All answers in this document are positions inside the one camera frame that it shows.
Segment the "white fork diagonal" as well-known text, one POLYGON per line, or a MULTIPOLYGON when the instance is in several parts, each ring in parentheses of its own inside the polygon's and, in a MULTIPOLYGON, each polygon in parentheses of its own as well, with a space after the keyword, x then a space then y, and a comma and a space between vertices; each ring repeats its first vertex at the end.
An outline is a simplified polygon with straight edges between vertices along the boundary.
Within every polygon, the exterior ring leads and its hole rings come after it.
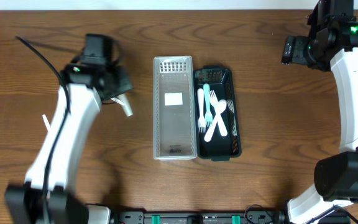
POLYGON ((226 110, 227 102, 226 100, 218 100, 214 90, 211 90, 209 92, 209 97, 210 97, 210 103, 212 104, 215 110, 214 120, 218 124, 220 135, 222 137, 225 137, 227 136, 227 129, 221 114, 226 110))

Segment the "white fork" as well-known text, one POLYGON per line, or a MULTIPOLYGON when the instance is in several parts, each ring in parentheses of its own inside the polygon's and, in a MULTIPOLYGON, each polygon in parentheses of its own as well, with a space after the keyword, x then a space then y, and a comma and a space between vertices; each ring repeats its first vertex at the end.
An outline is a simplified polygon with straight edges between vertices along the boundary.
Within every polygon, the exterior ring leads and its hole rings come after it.
POLYGON ((204 133, 206 131, 206 120, 204 118, 203 106, 204 106, 204 91, 202 88, 197 90, 197 100, 198 100, 198 129, 200 133, 204 133))

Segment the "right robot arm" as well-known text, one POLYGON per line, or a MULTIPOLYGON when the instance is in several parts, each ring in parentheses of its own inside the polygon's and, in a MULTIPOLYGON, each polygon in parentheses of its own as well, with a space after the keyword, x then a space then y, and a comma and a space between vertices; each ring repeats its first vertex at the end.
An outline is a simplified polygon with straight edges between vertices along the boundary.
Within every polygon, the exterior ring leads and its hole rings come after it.
POLYGON ((358 203, 358 21, 352 1, 319 1, 306 36, 288 36, 282 63, 331 72, 341 118, 339 153, 320 160, 314 182, 277 213, 277 223, 350 223, 358 203))

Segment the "pale green plastic fork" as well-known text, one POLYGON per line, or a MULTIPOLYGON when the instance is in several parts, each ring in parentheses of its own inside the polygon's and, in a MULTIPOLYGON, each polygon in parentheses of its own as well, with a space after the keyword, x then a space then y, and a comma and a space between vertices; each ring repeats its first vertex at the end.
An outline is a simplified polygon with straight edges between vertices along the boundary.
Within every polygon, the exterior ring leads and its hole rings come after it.
POLYGON ((205 105, 206 105, 206 113, 205 113, 204 118, 206 120, 207 127, 210 127, 213 122, 213 115, 210 110, 210 97, 209 97, 210 86, 209 86, 209 84, 205 83, 203 85, 203 91, 204 91, 204 101, 205 101, 205 105))

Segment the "white spoon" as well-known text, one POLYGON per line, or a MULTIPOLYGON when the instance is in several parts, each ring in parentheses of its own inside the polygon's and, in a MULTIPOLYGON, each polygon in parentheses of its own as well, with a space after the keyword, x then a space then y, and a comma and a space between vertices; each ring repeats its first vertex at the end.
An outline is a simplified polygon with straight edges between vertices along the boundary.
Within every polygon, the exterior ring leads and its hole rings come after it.
POLYGON ((125 93, 118 95, 114 98, 111 98, 113 102, 118 103, 122 106, 122 109, 124 110, 127 117, 130 117, 133 115, 131 105, 129 103, 129 100, 127 99, 127 96, 125 93))
POLYGON ((219 118, 221 118, 221 113, 223 113, 226 110, 226 106, 227 106, 226 100, 219 100, 217 103, 217 106, 214 107, 214 109, 216 110, 216 114, 213 119, 212 125, 208 128, 208 130, 204 136, 205 142, 210 142, 210 140, 212 139, 214 130, 216 128, 216 125, 218 124, 218 120, 219 120, 219 118))
POLYGON ((42 119, 43 119, 43 122, 44 122, 44 125, 45 125, 47 131, 49 131, 50 130, 50 123, 49 123, 49 120, 48 120, 48 118, 46 117, 45 114, 42 115, 42 119))

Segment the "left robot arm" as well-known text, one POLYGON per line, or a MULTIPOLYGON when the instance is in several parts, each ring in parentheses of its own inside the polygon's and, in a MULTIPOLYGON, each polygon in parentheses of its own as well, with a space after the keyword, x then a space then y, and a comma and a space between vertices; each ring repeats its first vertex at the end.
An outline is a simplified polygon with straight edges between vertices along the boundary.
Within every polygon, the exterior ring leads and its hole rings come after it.
POLYGON ((126 116, 132 108, 125 93, 131 81, 114 59, 119 42, 102 34, 86 34, 85 46, 64 69, 57 107, 40 151, 24 184, 9 184, 4 194, 14 223, 118 223, 106 205, 84 204, 75 197, 78 166, 90 128, 103 105, 117 103, 126 116))

